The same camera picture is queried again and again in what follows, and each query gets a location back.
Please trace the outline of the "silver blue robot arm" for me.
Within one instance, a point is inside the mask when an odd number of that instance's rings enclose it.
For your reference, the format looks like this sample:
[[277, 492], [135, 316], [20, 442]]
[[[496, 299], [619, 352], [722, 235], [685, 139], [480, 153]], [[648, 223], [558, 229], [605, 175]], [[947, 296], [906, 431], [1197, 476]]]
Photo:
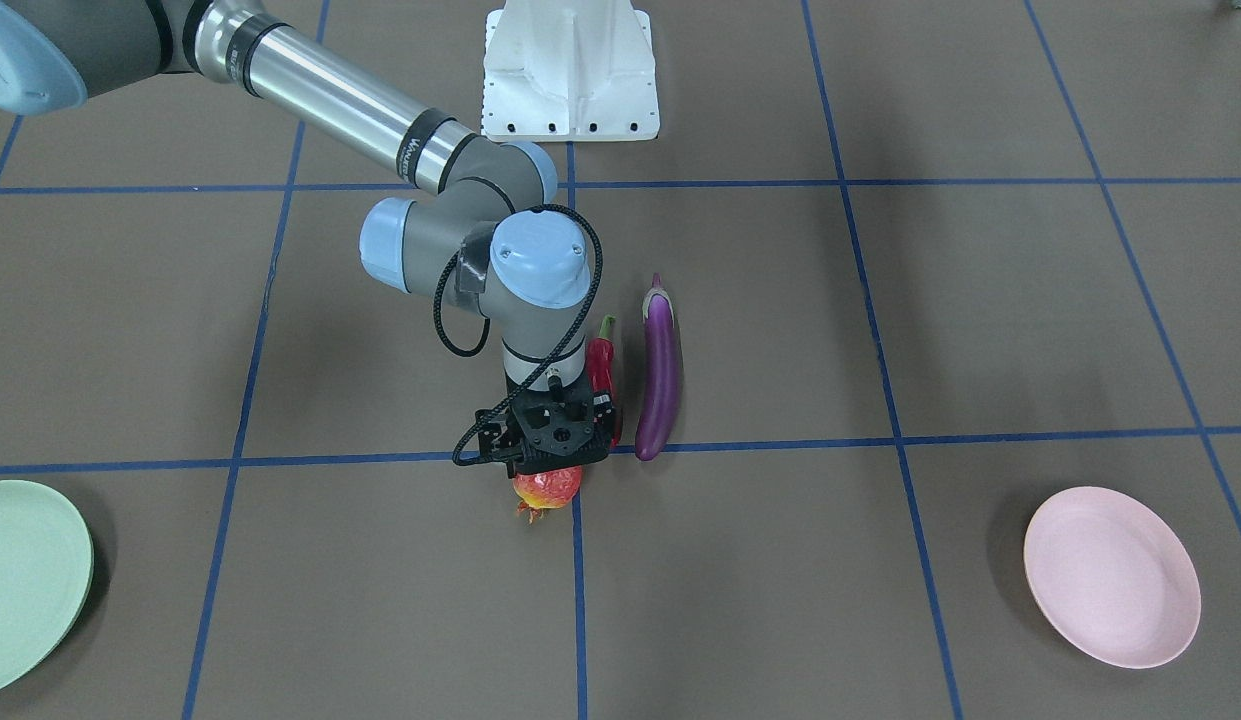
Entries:
[[374, 205], [364, 271], [395, 290], [496, 326], [505, 398], [475, 413], [457, 466], [510, 475], [606, 461], [611, 396], [587, 370], [601, 242], [553, 200], [555, 164], [534, 143], [496, 143], [297, 31], [259, 1], [0, 1], [0, 109], [32, 117], [84, 106], [155, 76], [232, 84], [388, 168], [419, 192]]

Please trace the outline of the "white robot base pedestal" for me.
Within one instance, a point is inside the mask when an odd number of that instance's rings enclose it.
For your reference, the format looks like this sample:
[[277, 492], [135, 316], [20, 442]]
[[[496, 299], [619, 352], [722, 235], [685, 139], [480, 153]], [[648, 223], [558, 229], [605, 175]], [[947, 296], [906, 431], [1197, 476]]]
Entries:
[[506, 1], [484, 22], [480, 132], [493, 142], [660, 135], [652, 17], [629, 1]]

